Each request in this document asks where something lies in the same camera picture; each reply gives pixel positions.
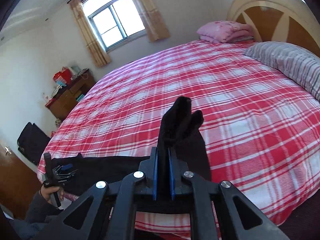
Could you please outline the left forearm dark sleeve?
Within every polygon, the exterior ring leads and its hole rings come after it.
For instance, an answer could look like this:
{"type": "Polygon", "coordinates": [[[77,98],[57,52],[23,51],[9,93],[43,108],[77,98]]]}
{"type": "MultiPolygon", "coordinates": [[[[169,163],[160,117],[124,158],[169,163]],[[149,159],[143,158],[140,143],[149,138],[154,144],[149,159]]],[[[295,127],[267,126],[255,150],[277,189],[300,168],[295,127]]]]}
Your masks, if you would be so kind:
{"type": "Polygon", "coordinates": [[[49,204],[40,192],[36,192],[33,200],[29,205],[29,209],[25,215],[25,221],[32,223],[49,223],[58,216],[63,210],[49,204]]]}

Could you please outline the left hand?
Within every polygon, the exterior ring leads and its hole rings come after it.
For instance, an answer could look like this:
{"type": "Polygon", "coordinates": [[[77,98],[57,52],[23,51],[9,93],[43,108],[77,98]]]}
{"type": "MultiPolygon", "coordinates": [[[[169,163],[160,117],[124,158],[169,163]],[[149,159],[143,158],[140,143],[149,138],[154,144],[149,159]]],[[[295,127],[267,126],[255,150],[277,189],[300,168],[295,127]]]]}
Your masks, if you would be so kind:
{"type": "Polygon", "coordinates": [[[43,185],[42,185],[42,187],[40,188],[40,195],[41,195],[49,204],[52,204],[51,195],[52,195],[53,193],[55,193],[55,192],[58,193],[59,199],[60,199],[60,201],[62,202],[63,199],[64,199],[64,190],[63,190],[63,188],[58,187],[58,186],[52,186],[52,187],[45,188],[43,185]]]}

